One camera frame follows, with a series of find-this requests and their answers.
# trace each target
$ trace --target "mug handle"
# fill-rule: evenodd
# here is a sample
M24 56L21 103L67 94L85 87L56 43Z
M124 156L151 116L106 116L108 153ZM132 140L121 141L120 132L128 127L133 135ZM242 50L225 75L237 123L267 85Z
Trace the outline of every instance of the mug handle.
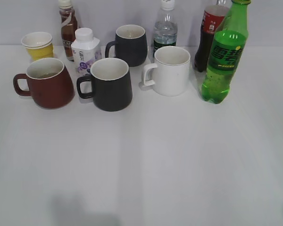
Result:
M109 57L109 51L110 51L110 48L114 45L117 44L117 41L111 41L109 42L107 45L106 45L106 50L105 50L105 58L108 58Z
M89 74L77 79L76 88L77 88L77 92L78 92L80 98L89 99L89 98L94 97L94 91L91 91L90 93L82 93L82 91L81 91L81 83L86 82L86 81L91 81L91 80L92 80L92 77Z
M157 68L157 64L154 63L154 64L149 64L149 65L145 65L143 67L143 71L142 71L142 75L141 75L141 80L144 84L144 86L153 86L155 85L155 81L154 80L148 80L146 81L146 78L150 72L150 70L154 69L154 68Z
M30 91L25 91L20 89L18 80L19 79L25 79L27 80L27 75L26 74L17 74L14 79L13 79L13 84L14 84L14 89L16 93L20 96L31 96Z

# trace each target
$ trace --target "plastic bottle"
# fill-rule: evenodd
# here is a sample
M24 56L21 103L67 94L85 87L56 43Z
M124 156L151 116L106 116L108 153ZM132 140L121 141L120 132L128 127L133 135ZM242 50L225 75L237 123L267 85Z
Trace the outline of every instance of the plastic bottle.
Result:
M75 40L75 31L79 28L75 10L70 0L58 0L62 21L61 36L67 59L73 61L71 44Z
M246 40L247 6L251 0L232 0L233 4L217 28L208 59L207 75L202 84L202 97L219 104L230 90Z
M153 54L160 47L176 46L177 23L174 19L175 0L161 0L161 9L154 27Z
M199 72L203 72L207 68L215 30L227 14L229 3L230 0L217 0L216 5L207 6L204 10L200 29L200 44L194 60L195 69Z
M100 40L93 36L90 28L75 31L75 41L71 45L75 70L79 76L90 74L92 64L102 58Z

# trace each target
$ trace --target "bottle cap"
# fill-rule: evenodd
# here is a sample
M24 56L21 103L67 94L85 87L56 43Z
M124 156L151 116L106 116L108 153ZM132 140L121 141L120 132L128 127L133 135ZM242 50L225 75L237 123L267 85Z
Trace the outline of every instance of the bottle cap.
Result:
M250 4L251 0L232 0L232 2L245 5L245 4Z
M93 40L93 31L90 28L83 27L75 31L75 39L79 42L89 42Z
M58 6L60 8L71 8L71 0L58 0Z
M175 6L175 0L161 0L161 8L163 10L173 10Z

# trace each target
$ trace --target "paper cup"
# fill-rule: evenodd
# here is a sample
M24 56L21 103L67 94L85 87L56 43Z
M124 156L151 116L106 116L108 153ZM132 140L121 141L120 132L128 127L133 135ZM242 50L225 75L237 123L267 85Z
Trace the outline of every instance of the paper cup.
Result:
M53 57L52 36L47 32L27 34L22 38L21 43L34 61Z

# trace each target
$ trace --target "red label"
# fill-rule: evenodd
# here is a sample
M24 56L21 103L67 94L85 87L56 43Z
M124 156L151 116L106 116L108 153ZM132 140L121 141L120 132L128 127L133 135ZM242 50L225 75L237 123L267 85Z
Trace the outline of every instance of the red label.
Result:
M215 16L204 11L201 28L208 34L215 34L216 28L223 21L224 16Z

